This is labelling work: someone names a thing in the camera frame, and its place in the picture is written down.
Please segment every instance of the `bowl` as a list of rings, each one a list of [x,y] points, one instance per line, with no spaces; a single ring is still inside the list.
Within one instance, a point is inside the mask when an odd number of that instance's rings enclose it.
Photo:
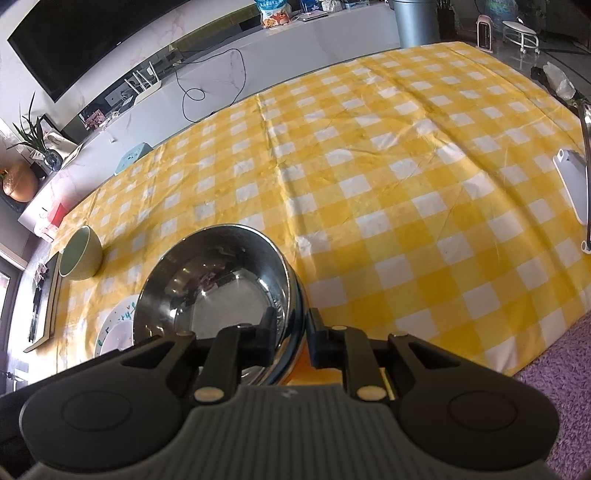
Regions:
[[[70,238],[61,256],[60,275],[68,280],[92,277],[103,261],[103,247],[96,232],[81,226]]]
[[[242,382],[276,382],[274,367],[288,368],[284,355],[294,356],[303,335],[300,297],[294,271],[265,235],[245,225],[207,227],[172,247],[149,274],[135,311],[134,344],[181,330],[214,338],[227,326],[257,325],[271,306],[275,363],[244,370]]]

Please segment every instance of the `plate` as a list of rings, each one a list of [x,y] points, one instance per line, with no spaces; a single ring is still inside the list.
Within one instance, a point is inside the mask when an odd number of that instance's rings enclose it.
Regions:
[[[103,349],[103,344],[109,332],[118,324],[134,319],[135,306],[137,305],[139,294],[130,295],[126,299],[121,300],[100,327],[95,343],[95,357],[99,356]]]
[[[133,320],[125,320],[115,325],[103,342],[103,346],[100,349],[100,354],[111,352],[113,350],[125,350],[134,344],[132,336],[134,333]]]

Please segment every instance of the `stainless steel bowl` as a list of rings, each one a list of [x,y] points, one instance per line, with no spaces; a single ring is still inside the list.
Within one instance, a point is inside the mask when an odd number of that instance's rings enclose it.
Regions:
[[[135,311],[134,343],[179,330],[213,338],[227,326],[257,325],[272,306],[277,311],[276,366],[292,353],[293,335],[301,340],[300,297],[296,275],[265,235],[244,225],[211,226],[177,243],[148,276]],[[245,383],[276,377],[273,367],[242,373]]]

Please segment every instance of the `purple rug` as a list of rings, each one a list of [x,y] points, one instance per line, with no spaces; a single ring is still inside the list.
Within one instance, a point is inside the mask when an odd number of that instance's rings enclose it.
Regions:
[[[591,469],[591,314],[575,323],[516,379],[544,393],[560,417],[548,465],[577,480]]]

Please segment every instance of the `tablecloth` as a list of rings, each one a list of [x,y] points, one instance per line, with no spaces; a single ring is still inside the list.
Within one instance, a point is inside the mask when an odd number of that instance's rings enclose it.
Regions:
[[[512,374],[591,307],[584,230],[552,163],[578,119],[463,43],[387,51],[284,82],[168,140],[64,220],[105,259],[62,283],[56,371],[92,356],[111,308],[215,223],[259,229],[328,325],[406,330]],[[292,381],[333,380],[306,354]]]

